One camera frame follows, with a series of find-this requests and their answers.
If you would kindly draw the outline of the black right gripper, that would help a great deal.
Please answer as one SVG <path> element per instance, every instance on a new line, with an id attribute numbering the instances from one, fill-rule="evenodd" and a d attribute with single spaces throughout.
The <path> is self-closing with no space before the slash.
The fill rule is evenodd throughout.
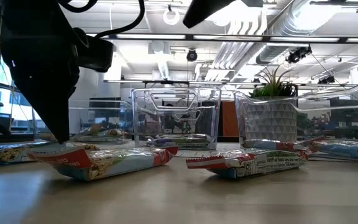
<path id="1" fill-rule="evenodd" d="M 183 25 L 192 28 L 234 0 L 192 0 L 183 18 Z M 263 0 L 241 0 L 247 7 L 262 7 Z"/>

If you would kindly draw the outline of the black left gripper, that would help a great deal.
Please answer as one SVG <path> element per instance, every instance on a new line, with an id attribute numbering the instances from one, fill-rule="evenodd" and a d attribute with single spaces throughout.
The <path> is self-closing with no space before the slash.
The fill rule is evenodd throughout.
<path id="1" fill-rule="evenodd" d="M 79 67 L 107 72 L 114 46 L 72 27 L 58 1 L 6 0 L 1 7 L 0 48 L 11 77 L 57 141 L 68 141 Z"/>

